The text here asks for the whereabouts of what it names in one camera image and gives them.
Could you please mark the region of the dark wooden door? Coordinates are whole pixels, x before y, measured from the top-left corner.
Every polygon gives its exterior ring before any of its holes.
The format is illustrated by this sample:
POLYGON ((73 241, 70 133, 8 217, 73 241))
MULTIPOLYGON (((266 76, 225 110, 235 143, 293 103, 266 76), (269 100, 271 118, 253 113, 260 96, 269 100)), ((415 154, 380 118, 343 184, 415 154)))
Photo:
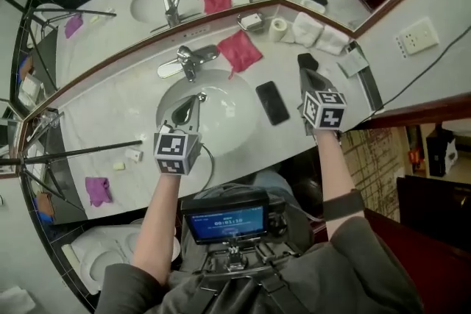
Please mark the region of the dark wooden door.
POLYGON ((406 175, 397 194, 402 225, 471 254, 471 184, 406 175))

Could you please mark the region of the chest-mounted screen device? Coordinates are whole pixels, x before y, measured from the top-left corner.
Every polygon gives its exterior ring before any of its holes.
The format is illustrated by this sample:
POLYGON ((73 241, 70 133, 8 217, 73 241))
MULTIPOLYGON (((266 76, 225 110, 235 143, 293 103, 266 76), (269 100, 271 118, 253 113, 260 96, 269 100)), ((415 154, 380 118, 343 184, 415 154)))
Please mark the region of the chest-mounted screen device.
POLYGON ((287 230, 285 209, 285 199, 270 196, 264 190, 186 199, 180 208, 198 245, 278 237, 287 230))

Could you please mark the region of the black armband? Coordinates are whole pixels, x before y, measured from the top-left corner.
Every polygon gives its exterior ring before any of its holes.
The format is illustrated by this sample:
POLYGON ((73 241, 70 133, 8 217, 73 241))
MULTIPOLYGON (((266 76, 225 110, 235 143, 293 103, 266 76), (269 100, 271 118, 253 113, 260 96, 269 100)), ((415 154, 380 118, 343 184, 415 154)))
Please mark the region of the black armband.
POLYGON ((356 189, 323 202, 323 216, 326 221, 334 221, 363 211, 363 198, 361 192, 356 189))

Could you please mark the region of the person's blue jeans legs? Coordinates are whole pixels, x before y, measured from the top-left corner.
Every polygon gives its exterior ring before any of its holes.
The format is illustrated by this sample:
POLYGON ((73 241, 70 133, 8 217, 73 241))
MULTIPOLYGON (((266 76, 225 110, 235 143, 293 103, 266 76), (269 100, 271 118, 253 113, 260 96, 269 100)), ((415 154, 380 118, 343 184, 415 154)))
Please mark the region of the person's blue jeans legs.
POLYGON ((264 188, 267 193, 273 196, 284 198, 287 202, 296 204, 293 190, 289 183, 276 171, 265 169, 259 171, 253 180, 253 186, 264 188))

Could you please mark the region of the metal soap dish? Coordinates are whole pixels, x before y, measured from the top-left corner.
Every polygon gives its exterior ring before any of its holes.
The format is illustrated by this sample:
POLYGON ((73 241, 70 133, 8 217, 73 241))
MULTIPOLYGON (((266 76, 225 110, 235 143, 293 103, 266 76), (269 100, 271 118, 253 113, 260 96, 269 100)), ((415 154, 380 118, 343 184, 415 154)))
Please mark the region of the metal soap dish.
POLYGON ((241 28, 242 30, 244 30, 245 32, 256 32, 256 31, 261 30, 261 29, 263 28, 263 26, 264 26, 264 24, 265 24, 264 16, 263 16, 260 12, 256 12, 256 13, 259 14, 259 16, 260 16, 261 19, 262 19, 262 22, 261 22, 261 24, 260 24, 258 27, 255 27, 255 28, 253 28, 253 29, 244 29, 244 28, 242 27, 242 25, 240 24, 240 20, 241 20, 241 18, 243 18, 244 16, 251 15, 251 14, 254 14, 254 13, 247 14, 247 15, 239 14, 239 15, 237 16, 237 23, 238 23, 238 25, 240 26, 240 28, 241 28))

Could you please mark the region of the red cloth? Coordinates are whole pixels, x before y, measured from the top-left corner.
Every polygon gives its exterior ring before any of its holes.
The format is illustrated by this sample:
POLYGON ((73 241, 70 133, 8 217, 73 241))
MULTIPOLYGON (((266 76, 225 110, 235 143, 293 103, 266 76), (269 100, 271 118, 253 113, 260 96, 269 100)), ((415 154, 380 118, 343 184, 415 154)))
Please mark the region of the red cloth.
POLYGON ((238 30, 228 38, 221 40, 216 47, 231 66, 228 79, 232 79, 234 74, 245 71, 263 58, 262 53, 243 30, 238 30))

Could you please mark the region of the white green sign card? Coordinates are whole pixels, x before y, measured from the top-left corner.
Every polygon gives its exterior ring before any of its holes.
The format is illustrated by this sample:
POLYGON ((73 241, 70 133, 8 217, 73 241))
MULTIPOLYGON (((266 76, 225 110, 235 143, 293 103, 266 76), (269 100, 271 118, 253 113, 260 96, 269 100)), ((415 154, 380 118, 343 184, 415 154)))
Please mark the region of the white green sign card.
POLYGON ((358 47, 348 51, 337 62, 341 72, 347 77, 351 78, 369 66, 367 59, 362 50, 358 47))

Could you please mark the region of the purple cloth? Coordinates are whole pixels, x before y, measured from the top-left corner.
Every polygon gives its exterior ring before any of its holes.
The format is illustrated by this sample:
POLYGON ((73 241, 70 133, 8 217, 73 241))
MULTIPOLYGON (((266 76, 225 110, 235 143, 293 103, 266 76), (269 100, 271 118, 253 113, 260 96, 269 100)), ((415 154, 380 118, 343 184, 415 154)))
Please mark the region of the purple cloth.
POLYGON ((110 182, 104 177, 86 177, 85 189, 89 195, 90 203, 100 207, 104 203, 111 203, 110 182))

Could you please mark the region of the cream paper roll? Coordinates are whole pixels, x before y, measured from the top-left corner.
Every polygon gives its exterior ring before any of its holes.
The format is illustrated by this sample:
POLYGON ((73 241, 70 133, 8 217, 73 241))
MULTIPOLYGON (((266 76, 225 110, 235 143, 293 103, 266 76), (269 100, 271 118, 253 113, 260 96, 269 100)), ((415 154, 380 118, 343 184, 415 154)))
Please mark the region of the cream paper roll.
POLYGON ((67 259, 68 263, 70 264, 71 268, 75 271, 79 270, 80 261, 77 258, 76 254, 74 253, 71 244, 64 244, 61 246, 62 252, 64 253, 65 258, 67 259))

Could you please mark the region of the clear glass tumbler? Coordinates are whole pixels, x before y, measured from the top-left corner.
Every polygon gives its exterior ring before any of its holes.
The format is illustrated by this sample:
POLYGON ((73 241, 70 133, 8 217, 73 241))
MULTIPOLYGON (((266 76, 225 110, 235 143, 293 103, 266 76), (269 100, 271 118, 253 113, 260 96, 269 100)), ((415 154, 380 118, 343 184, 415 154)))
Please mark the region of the clear glass tumbler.
POLYGON ((60 125, 60 118, 63 117, 64 112, 46 110, 44 111, 38 119, 38 124, 40 128, 52 127, 57 128, 60 125))

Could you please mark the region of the white soap block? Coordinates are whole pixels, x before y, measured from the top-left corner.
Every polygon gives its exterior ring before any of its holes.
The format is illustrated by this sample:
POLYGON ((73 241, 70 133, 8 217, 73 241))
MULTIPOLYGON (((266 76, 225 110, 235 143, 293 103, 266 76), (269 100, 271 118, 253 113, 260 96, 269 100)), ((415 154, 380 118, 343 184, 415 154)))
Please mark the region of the white soap block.
POLYGON ((242 25, 244 29, 253 29, 255 27, 258 27, 261 24, 261 22, 262 22, 262 19, 257 13, 244 16, 240 20, 240 24, 242 25))

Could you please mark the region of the person's right forearm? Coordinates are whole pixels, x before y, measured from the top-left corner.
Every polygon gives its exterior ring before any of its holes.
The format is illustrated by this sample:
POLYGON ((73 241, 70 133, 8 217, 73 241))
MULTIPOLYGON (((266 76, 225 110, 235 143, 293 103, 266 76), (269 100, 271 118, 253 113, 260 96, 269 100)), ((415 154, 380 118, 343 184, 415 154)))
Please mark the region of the person's right forearm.
MULTIPOLYGON (((318 146, 322 172, 323 202, 354 190, 355 184, 348 170, 336 133, 327 130, 315 130, 314 137, 318 146)), ((326 221, 328 239, 330 240, 334 236, 337 229, 344 222, 356 216, 364 217, 364 211, 334 221, 326 221)))

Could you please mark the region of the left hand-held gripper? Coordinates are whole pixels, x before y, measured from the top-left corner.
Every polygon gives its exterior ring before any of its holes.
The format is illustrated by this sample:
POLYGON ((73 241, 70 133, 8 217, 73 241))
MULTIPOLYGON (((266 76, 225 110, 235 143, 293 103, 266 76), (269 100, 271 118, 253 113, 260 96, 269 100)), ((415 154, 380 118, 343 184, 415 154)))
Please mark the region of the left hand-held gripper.
POLYGON ((154 159, 166 175, 187 176, 200 155, 199 114, 204 93, 186 96, 167 108, 154 137, 154 159))

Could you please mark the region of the long black tray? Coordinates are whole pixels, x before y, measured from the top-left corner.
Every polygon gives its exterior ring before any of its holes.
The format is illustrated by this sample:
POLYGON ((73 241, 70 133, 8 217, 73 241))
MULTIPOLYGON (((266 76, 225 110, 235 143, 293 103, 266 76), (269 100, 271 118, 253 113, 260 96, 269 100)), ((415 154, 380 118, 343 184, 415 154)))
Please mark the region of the long black tray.
POLYGON ((358 69, 357 75, 364 87, 371 110, 379 112, 383 108, 383 100, 380 96, 380 91, 378 90, 369 62, 366 59, 361 46, 356 40, 353 40, 349 43, 347 52, 361 66, 361 69, 358 69))

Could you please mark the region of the dark wooden door frame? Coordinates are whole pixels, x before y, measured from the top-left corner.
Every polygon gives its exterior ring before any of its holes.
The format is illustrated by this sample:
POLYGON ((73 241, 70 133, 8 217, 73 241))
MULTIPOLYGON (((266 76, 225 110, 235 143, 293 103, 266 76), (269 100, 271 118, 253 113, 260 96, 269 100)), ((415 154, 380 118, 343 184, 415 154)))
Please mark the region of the dark wooden door frame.
POLYGON ((353 130, 437 124, 465 118, 471 118, 471 92, 388 110, 374 115, 370 120, 353 127, 353 130))

